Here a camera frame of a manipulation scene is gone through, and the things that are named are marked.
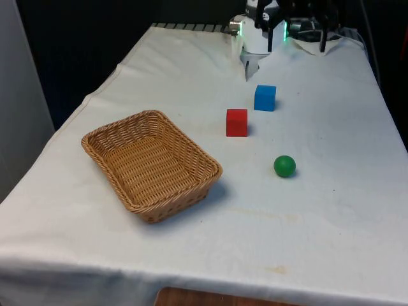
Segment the green light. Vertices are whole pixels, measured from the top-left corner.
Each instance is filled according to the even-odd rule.
[[[286,35],[288,32],[286,31],[288,29],[288,24],[285,21],[284,27],[283,27],[283,41],[286,41]]]

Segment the table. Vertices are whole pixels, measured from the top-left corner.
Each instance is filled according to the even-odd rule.
[[[84,99],[0,205],[0,302],[152,305],[163,287],[301,305],[407,305],[408,156],[364,51],[290,41],[245,81],[229,36],[148,30]],[[277,86],[273,113],[253,110]],[[225,137],[248,108],[248,138]],[[80,146],[93,129],[159,109],[224,173],[206,200],[149,225]],[[298,165],[291,179],[275,157]]]
[[[231,295],[217,295],[180,288],[164,288],[157,294],[154,306],[295,306]]]

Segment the cube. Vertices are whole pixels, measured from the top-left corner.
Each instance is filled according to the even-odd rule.
[[[248,135],[248,111],[227,110],[227,137]]]
[[[258,85],[255,91],[255,110],[273,112],[275,110],[276,86]]]

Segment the green ball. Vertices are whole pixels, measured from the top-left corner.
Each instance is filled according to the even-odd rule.
[[[280,177],[290,177],[295,173],[296,163],[292,157],[283,155],[275,160],[273,168]]]

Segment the stain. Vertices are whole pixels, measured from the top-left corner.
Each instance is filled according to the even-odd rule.
[[[239,207],[229,208],[229,210],[232,211],[232,212],[238,212],[240,214],[255,215],[257,217],[264,217],[264,218],[269,218],[269,219],[280,218],[276,214],[271,214],[269,212],[264,212],[264,211],[261,211],[261,210],[251,210],[251,209],[245,209],[245,208],[239,208]]]
[[[292,223],[292,224],[298,221],[297,215],[285,215],[285,218],[288,223]]]
[[[265,271],[286,275],[288,270],[285,266],[267,266]]]

